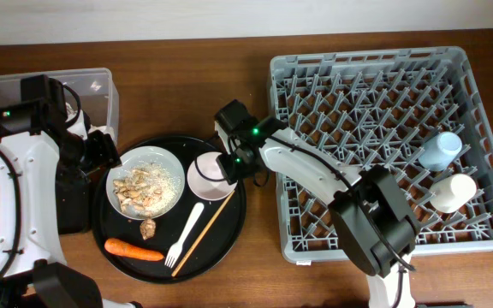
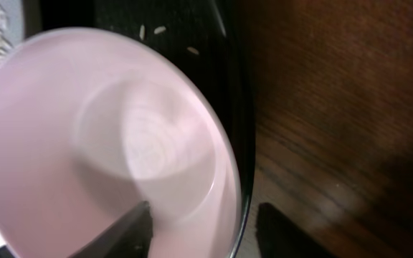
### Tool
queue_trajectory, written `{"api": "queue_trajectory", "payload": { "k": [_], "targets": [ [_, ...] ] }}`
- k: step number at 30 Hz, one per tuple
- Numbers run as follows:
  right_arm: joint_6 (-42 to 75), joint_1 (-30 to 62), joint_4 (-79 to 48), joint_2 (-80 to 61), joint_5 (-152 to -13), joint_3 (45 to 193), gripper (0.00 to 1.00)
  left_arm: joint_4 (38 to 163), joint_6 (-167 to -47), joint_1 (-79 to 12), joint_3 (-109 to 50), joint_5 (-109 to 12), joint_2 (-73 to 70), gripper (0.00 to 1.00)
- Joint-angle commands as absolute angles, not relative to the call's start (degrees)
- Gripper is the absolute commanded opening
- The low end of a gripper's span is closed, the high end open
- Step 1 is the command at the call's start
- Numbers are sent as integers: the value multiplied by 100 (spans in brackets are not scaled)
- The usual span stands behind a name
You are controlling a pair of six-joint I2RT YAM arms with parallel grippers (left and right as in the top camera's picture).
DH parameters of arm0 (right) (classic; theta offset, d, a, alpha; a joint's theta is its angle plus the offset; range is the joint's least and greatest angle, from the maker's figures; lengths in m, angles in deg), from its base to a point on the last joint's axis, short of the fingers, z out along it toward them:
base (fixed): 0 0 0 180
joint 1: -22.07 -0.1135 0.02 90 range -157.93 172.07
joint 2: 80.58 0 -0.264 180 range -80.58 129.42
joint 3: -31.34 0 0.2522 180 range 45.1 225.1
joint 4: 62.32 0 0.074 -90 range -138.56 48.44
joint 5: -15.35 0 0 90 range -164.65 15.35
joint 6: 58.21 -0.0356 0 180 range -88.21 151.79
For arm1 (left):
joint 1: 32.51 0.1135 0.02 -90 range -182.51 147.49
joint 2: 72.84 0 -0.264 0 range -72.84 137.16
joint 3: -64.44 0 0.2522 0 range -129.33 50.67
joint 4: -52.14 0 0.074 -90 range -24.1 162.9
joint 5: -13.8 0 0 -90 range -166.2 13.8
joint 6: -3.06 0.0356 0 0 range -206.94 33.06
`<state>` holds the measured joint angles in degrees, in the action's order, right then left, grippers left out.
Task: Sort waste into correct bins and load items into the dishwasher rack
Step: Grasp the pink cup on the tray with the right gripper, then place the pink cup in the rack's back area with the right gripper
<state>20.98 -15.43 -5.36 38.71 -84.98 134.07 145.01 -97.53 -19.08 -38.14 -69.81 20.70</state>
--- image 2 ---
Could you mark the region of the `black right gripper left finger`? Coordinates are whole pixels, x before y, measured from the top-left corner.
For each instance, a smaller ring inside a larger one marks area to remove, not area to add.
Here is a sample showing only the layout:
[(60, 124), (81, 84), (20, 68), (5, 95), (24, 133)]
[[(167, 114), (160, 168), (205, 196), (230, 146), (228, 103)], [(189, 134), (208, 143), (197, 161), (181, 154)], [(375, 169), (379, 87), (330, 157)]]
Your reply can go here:
[(152, 238), (151, 207), (142, 201), (71, 257), (148, 258)]

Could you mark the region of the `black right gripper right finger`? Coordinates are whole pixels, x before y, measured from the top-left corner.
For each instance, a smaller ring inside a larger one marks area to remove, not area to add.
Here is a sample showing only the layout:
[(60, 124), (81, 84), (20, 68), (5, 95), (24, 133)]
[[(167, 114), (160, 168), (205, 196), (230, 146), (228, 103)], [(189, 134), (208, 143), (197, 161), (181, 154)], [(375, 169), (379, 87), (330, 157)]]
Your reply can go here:
[(331, 253), (270, 203), (258, 206), (256, 238), (262, 258), (331, 258)]

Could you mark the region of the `pink bowl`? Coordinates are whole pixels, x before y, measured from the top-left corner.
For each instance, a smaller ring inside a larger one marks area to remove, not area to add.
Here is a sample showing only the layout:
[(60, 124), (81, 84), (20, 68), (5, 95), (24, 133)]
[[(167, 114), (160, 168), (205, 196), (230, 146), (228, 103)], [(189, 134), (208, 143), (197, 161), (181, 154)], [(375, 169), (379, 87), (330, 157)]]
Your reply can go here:
[(71, 257), (142, 201), (150, 257), (229, 257), (241, 197), (224, 128), (152, 49), (57, 29), (0, 63), (0, 233), (16, 257)]

